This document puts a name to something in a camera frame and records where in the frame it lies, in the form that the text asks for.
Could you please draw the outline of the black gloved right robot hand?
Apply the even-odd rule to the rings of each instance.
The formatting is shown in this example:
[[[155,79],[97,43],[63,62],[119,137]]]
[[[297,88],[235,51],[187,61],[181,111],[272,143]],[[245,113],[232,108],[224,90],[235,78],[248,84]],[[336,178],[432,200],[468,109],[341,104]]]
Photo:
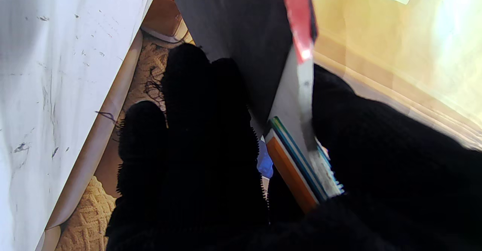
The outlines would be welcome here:
[[[278,173],[263,196],[246,88],[232,59],[172,49],[166,112],[119,131],[108,251],[480,251],[481,152],[314,65],[313,130],[343,194],[303,213]]]

